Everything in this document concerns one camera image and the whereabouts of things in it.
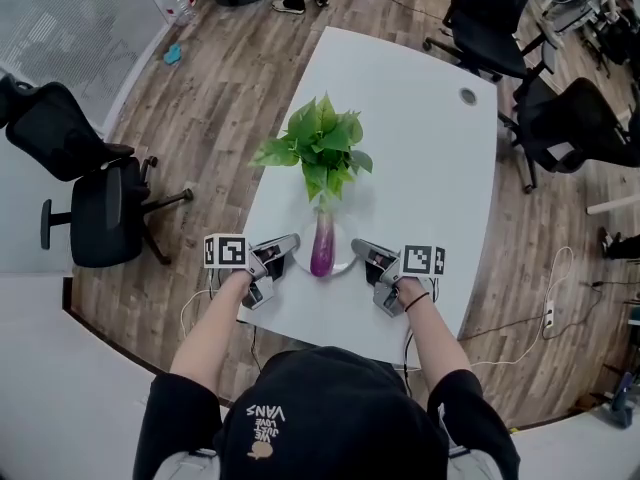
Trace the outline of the white desk foot bar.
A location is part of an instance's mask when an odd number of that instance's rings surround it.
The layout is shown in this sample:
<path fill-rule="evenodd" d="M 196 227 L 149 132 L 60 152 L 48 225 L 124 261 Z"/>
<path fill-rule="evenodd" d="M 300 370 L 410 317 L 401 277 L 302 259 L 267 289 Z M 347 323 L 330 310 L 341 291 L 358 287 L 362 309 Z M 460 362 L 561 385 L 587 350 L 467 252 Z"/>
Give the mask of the white desk foot bar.
<path fill-rule="evenodd" d="M 588 215 L 597 215 L 630 206 L 636 203 L 640 203 L 640 194 L 588 206 L 586 208 L 586 213 Z"/>

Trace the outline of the green leafy plant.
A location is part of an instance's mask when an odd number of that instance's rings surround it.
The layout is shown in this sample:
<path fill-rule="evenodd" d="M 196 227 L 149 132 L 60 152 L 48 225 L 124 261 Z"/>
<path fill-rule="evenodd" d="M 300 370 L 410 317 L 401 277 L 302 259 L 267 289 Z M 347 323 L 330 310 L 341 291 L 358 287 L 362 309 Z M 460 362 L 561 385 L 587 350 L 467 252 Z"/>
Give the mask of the green leafy plant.
<path fill-rule="evenodd" d="M 363 137 L 360 113 L 336 112 L 325 95 L 294 111 L 283 134 L 263 141 L 249 165 L 298 165 L 309 203 L 318 211 L 334 212 L 344 187 L 353 184 L 360 172 L 373 172 L 373 159 L 357 148 Z"/>

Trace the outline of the black printed cap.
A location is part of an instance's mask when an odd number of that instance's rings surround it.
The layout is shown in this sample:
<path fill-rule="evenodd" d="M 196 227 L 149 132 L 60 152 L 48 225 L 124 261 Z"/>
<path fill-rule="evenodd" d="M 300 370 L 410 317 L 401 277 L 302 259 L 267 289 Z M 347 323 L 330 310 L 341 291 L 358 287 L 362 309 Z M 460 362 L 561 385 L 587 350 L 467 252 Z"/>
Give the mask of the black printed cap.
<path fill-rule="evenodd" d="M 448 446 L 397 374 L 351 352 L 281 353 L 215 438 L 221 480 L 446 480 Z"/>

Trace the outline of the blue grey device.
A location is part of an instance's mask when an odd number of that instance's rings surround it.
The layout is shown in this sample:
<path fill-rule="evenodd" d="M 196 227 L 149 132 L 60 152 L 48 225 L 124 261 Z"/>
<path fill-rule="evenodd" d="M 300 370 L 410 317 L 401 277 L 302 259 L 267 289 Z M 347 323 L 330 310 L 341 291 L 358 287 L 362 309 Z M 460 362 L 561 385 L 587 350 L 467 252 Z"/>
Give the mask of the blue grey device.
<path fill-rule="evenodd" d="M 625 372 L 606 407 L 606 417 L 614 426 L 627 429 L 633 422 L 633 409 L 627 405 L 628 392 L 633 384 L 633 374 Z"/>

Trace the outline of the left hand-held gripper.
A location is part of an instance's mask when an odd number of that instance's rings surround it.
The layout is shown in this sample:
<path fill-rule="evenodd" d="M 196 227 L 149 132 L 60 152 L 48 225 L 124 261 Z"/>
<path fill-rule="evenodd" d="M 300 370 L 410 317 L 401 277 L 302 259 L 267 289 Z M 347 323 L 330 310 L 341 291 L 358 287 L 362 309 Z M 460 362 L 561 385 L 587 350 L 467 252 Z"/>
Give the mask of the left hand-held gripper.
<path fill-rule="evenodd" d="M 276 279 L 270 264 L 300 246 L 298 233 L 251 245 L 244 235 L 211 234 L 204 237 L 203 263 L 209 269 L 244 270 L 251 276 L 242 306 L 255 310 L 274 297 Z"/>

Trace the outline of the person's left forearm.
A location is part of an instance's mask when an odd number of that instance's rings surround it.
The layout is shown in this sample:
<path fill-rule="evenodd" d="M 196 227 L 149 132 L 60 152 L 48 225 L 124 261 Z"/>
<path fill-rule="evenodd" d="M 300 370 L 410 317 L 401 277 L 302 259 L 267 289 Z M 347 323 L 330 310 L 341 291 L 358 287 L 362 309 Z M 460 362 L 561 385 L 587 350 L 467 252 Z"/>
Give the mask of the person's left forearm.
<path fill-rule="evenodd" d="M 233 271 L 222 283 L 203 317 L 179 346 L 169 372 L 219 392 L 221 373 L 243 298 L 251 275 Z"/>

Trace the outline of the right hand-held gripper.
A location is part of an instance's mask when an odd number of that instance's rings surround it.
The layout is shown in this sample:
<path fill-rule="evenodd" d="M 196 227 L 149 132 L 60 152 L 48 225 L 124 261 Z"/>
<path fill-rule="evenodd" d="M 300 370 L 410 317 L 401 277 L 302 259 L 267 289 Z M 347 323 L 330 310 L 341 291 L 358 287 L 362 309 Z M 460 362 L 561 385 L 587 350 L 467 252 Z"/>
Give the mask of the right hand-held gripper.
<path fill-rule="evenodd" d="M 352 251 L 365 261 L 365 277 L 373 288 L 373 303 L 390 317 L 399 316 L 404 306 L 398 282 L 416 278 L 433 302 L 439 296 L 439 279 L 444 275 L 445 249 L 431 245 L 405 245 L 399 252 L 354 238 Z"/>

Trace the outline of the purple eggplant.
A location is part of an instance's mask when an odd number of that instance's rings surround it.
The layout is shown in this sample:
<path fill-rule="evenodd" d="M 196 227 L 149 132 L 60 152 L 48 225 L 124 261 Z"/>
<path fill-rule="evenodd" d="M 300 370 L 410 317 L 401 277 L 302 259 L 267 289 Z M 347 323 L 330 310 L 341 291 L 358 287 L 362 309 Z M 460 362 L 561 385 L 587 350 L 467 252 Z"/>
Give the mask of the purple eggplant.
<path fill-rule="evenodd" d="M 334 267 L 335 229 L 333 213 L 320 205 L 316 211 L 316 230 L 310 258 L 310 272 L 315 277 L 330 275 Z"/>

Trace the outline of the white rectangular table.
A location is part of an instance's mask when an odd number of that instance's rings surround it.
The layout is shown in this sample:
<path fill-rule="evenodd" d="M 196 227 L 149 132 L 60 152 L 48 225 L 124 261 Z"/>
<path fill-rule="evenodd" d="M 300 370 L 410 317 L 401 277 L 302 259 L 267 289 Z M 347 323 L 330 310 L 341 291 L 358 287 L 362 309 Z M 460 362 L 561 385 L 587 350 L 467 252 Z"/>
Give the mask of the white rectangular table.
<path fill-rule="evenodd" d="M 477 97 L 474 106 L 461 88 Z M 343 189 L 337 215 L 356 237 L 392 251 L 405 245 L 445 249 L 437 307 L 458 332 L 467 310 L 489 215 L 497 143 L 493 84 L 417 50 L 334 28 L 320 36 L 291 101 L 297 110 L 327 95 L 338 112 L 360 113 L 359 149 L 373 159 Z M 318 346 L 417 367 L 405 316 L 373 303 L 361 260 L 319 279 L 290 257 L 272 299 L 239 319 Z"/>

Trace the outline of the white round plate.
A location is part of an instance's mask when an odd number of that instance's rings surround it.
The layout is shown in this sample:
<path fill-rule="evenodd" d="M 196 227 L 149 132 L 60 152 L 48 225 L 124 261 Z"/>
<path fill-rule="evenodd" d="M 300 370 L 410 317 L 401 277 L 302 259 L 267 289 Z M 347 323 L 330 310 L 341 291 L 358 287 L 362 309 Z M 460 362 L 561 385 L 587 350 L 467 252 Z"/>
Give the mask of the white round plate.
<path fill-rule="evenodd" d="M 300 246 L 294 251 L 296 263 L 307 272 L 311 272 L 312 248 L 316 234 L 317 217 L 312 215 L 300 227 Z M 348 215 L 334 217 L 334 264 L 331 275 L 347 270 L 355 260 L 351 241 L 356 237 L 355 221 Z"/>

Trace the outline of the black office chair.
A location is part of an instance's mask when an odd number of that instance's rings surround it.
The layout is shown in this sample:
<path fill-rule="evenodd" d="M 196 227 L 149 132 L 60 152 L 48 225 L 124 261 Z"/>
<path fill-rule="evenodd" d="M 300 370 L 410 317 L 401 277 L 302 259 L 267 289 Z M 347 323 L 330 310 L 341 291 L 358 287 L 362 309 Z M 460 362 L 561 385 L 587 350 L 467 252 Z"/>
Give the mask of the black office chair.
<path fill-rule="evenodd" d="M 70 227 L 75 265 L 107 268 L 137 258 L 149 248 L 162 265 L 164 255 L 149 230 L 147 214 L 180 201 L 191 201 L 191 189 L 151 200 L 148 172 L 155 156 L 135 157 L 134 149 L 104 141 L 85 117 L 72 93 L 61 83 L 40 87 L 11 74 L 0 78 L 0 129 L 53 177 L 73 185 L 69 211 L 55 213 L 52 202 L 41 208 L 40 242 L 50 247 L 52 228 Z"/>
<path fill-rule="evenodd" d="M 513 147 L 523 148 L 530 182 L 537 188 L 536 168 L 572 174 L 588 160 L 640 168 L 640 85 L 631 84 L 634 107 L 622 125 L 598 87 L 587 78 L 574 80 L 555 93 L 537 78 L 520 95 L 516 118 L 500 112 L 501 123 L 514 135 Z"/>
<path fill-rule="evenodd" d="M 503 76 L 523 80 L 527 76 L 524 54 L 515 38 L 529 0 L 451 0 L 443 25 L 453 44 L 427 37 L 423 49 L 437 47 L 458 59 L 469 72 L 489 74 L 494 82 Z"/>

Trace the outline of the person's right forearm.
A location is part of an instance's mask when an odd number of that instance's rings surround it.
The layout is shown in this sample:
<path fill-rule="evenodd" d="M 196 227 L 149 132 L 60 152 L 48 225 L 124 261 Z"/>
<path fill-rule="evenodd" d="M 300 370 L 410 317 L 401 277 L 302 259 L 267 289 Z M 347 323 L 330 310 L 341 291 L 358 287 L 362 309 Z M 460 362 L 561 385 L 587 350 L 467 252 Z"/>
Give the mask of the person's right forearm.
<path fill-rule="evenodd" d="M 404 308 L 426 292 L 416 278 L 401 278 L 398 288 Z M 471 370 L 467 355 L 447 327 L 431 296 L 419 301 L 406 314 L 429 393 L 449 373 Z"/>

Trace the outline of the black short-sleeved shirt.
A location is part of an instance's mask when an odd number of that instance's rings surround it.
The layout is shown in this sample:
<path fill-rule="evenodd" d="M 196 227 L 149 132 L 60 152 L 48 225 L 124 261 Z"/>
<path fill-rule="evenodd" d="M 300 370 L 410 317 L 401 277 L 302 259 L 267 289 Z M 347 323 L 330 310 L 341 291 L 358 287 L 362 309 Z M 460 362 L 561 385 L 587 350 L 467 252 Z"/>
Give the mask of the black short-sleeved shirt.
<path fill-rule="evenodd" d="M 490 472 L 502 480 L 518 480 L 516 448 L 471 372 L 449 373 L 421 408 L 446 440 L 447 477 L 451 459 L 471 455 L 486 460 Z M 229 412 L 222 414 L 217 397 L 190 379 L 172 373 L 157 377 L 143 419 L 133 479 L 153 480 L 161 464 L 179 452 L 212 450 L 221 464 L 215 438 Z"/>

